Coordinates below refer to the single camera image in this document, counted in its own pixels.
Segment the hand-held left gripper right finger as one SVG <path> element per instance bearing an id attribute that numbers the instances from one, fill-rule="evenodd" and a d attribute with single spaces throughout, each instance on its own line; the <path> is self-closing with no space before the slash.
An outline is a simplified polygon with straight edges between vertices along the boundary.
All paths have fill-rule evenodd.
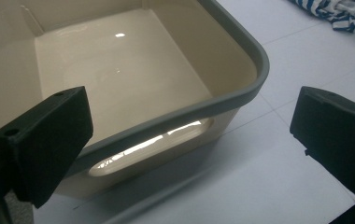
<path id="1" fill-rule="evenodd" d="M 355 102 L 303 86 L 290 127 L 305 153 L 355 194 Z"/>

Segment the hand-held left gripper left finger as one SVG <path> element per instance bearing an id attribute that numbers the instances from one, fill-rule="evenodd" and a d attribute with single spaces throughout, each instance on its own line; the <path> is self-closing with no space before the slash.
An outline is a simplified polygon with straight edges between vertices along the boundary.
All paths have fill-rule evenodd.
<path id="1" fill-rule="evenodd" d="M 92 138 L 83 86 L 59 91 L 0 128 L 0 195 L 39 208 Z"/>

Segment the beige plastic basket grey rim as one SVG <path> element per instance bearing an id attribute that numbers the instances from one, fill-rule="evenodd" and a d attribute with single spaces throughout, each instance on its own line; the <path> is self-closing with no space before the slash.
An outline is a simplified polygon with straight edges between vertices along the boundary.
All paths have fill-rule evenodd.
<path id="1" fill-rule="evenodd" d="M 84 87 L 93 135 L 58 186 L 88 198 L 216 138 L 269 72 L 217 0 L 0 0 L 0 128 Z"/>

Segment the blue white striped garment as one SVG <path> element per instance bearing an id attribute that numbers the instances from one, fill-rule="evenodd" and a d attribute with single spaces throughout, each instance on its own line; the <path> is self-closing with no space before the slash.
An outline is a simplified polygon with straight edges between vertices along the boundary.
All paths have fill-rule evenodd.
<path id="1" fill-rule="evenodd" d="M 307 13 L 328 21 L 335 31 L 355 33 L 355 0 L 289 0 Z"/>

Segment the white table cover sheet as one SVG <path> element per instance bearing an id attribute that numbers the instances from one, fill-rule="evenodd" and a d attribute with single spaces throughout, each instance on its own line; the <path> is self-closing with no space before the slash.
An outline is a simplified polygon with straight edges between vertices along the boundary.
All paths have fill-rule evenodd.
<path id="1" fill-rule="evenodd" d="M 56 195 L 35 224 L 329 224 L 355 196 L 291 135 L 303 86 L 355 102 L 355 34 L 290 0 L 219 0 L 262 45 L 270 72 L 215 142 L 87 200 Z"/>

